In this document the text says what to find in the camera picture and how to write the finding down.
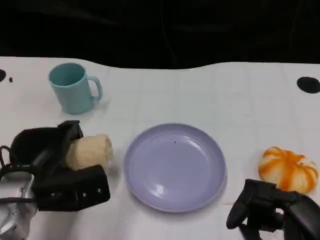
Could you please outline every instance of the mug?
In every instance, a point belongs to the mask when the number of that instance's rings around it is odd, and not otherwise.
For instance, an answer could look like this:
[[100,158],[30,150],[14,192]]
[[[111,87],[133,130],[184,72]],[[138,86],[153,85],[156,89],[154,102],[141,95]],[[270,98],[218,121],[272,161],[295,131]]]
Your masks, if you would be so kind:
[[[88,80],[94,81],[98,96],[92,96]],[[64,63],[53,68],[49,81],[62,111],[68,114],[82,114],[94,106],[94,101],[102,98],[100,81],[95,76],[87,76],[83,66],[77,63]]]

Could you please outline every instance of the orange and white pumpkin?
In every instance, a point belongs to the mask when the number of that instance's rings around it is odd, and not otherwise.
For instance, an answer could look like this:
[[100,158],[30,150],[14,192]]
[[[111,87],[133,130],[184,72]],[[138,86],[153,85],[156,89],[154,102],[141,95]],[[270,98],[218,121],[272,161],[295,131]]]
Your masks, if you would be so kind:
[[302,154],[273,146],[259,163],[258,171],[265,182],[284,191],[310,192],[318,182],[317,165]]

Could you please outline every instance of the cream-colored object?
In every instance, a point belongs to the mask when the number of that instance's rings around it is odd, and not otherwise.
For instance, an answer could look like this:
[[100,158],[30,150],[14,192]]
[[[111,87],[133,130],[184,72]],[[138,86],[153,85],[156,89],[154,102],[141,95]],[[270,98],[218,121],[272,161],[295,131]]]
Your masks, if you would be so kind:
[[86,136],[71,144],[66,155],[66,163],[75,171],[94,165],[106,167],[113,156],[112,144],[108,135]]
[[302,154],[268,148],[259,163],[260,177],[284,191],[310,192],[318,182],[317,165]]

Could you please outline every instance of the white table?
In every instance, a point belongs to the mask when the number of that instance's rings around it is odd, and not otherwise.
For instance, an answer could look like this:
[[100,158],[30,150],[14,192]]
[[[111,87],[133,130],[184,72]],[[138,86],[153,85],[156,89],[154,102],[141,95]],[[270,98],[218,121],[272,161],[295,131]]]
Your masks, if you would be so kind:
[[[80,63],[100,79],[104,98],[93,111],[61,112],[48,72],[65,62]],[[259,179],[263,150],[278,146],[304,153],[320,166],[320,93],[307,94],[296,85],[301,76],[320,79],[319,65],[230,62],[146,70],[79,59],[0,57],[0,69],[7,72],[0,83],[1,145],[9,146],[23,129],[76,119],[85,136],[110,134],[121,168],[134,136],[156,124],[181,122],[217,140],[228,167],[223,196],[188,214],[141,204],[126,189],[121,170],[109,173],[110,201],[76,213],[39,212],[31,221],[30,240],[240,240],[237,229],[227,230],[227,215],[244,180]],[[320,204],[319,185],[310,196]],[[264,239],[273,238],[266,233]]]

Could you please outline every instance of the lavender plate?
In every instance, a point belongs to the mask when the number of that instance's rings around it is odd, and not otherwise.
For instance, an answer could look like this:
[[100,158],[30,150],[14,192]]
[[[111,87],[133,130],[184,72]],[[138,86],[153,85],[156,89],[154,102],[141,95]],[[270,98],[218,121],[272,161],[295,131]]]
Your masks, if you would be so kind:
[[143,203],[181,213],[217,197],[225,186],[227,168],[221,149],[209,135],[170,123],[136,137],[124,158],[124,176]]

